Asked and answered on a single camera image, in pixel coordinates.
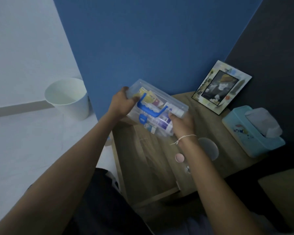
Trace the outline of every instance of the wooden table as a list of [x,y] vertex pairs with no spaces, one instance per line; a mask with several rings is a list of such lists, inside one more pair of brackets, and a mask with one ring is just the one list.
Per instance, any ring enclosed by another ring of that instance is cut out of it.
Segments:
[[[198,138],[210,138],[219,149],[219,157],[213,162],[222,177],[243,170],[265,156],[250,158],[224,127],[221,119],[230,110],[217,115],[191,97],[194,92],[173,95],[189,106],[194,116]],[[182,153],[177,139],[160,139],[150,134],[141,124],[129,118],[113,129],[112,147],[123,196],[134,208],[179,192],[186,196],[196,191],[192,175],[186,170],[187,162],[177,163],[175,154]]]

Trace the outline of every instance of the forearm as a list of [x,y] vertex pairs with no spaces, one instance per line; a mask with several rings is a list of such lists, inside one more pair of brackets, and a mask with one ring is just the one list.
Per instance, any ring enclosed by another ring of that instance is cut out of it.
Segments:
[[106,139],[117,121],[112,114],[105,114],[52,164],[0,221],[0,234],[61,233],[88,187]]
[[195,137],[181,144],[215,234],[262,234],[249,210],[219,175]]

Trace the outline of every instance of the blue handle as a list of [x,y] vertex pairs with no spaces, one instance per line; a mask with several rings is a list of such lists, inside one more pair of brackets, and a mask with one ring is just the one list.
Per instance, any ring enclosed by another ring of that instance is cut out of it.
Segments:
[[147,114],[151,115],[152,117],[158,117],[161,115],[168,106],[165,106],[159,113],[154,112],[152,109],[149,109],[147,106],[142,104],[142,100],[145,98],[146,93],[143,94],[142,98],[137,102],[137,107],[140,108],[142,111],[146,112]]

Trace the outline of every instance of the white tile floor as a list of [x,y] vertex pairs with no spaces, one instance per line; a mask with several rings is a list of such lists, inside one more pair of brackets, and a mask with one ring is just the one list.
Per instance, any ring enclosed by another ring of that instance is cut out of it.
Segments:
[[[77,122],[55,108],[0,117],[0,219],[97,122],[93,113]],[[111,146],[104,147],[97,167],[118,179]]]

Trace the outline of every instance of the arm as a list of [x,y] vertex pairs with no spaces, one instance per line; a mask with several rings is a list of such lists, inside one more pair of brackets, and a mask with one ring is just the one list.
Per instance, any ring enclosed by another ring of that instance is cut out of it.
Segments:
[[0,221],[0,234],[61,234],[88,187],[115,124],[133,108],[126,87],[108,112],[80,141],[53,163]]
[[[177,138],[195,134],[194,121],[170,115]],[[201,202],[215,234],[263,234],[250,211],[219,175],[212,161],[198,144],[197,137],[184,137],[178,143],[183,150]]]

